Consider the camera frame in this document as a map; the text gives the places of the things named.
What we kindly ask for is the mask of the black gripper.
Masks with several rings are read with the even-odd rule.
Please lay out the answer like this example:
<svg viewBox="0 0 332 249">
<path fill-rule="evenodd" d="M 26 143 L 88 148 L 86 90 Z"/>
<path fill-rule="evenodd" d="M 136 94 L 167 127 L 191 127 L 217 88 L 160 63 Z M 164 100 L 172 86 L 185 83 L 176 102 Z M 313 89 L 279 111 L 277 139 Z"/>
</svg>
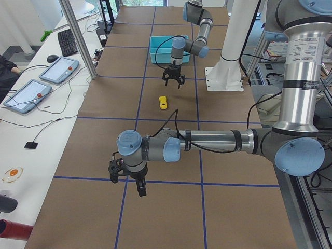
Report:
<svg viewBox="0 0 332 249">
<path fill-rule="evenodd" d="M 144 166 L 138 172 L 130 172 L 130 177 L 135 179 L 137 191 L 140 197 L 146 196 L 146 181 L 145 176 L 148 172 L 148 167 Z"/>
<path fill-rule="evenodd" d="M 178 89 L 185 83 L 185 75 L 181 74 L 181 65 L 170 64 L 163 72 L 162 79 L 165 81 L 165 86 L 168 85 L 169 79 L 174 79 L 178 82 Z"/>
</svg>

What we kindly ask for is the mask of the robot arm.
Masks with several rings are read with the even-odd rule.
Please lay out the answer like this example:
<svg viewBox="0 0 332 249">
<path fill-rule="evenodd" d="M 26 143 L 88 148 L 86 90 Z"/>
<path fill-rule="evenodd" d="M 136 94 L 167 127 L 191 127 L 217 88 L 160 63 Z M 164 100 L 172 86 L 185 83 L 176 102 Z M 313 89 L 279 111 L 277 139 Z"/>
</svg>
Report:
<svg viewBox="0 0 332 249">
<path fill-rule="evenodd" d="M 281 106 L 270 128 L 244 131 L 194 131 L 161 126 L 152 135 L 134 130 L 117 137 L 119 159 L 109 164 L 110 180 L 129 176 L 140 196 L 146 195 L 148 162 L 177 162 L 181 151 L 205 150 L 218 154 L 245 151 L 271 161 L 291 176 L 316 172 L 325 152 L 313 124 L 326 35 L 331 31 L 331 1 L 268 1 L 265 34 L 288 40 Z"/>
<path fill-rule="evenodd" d="M 205 58 L 209 52 L 208 37 L 213 27 L 213 17 L 203 8 L 202 1 L 187 1 L 183 8 L 183 19 L 199 27 L 198 35 L 194 40 L 182 35 L 172 37 L 170 63 L 162 75 L 165 84 L 172 79 L 177 81 L 179 87 L 185 83 L 185 75 L 181 74 L 184 52 Z"/>
</svg>

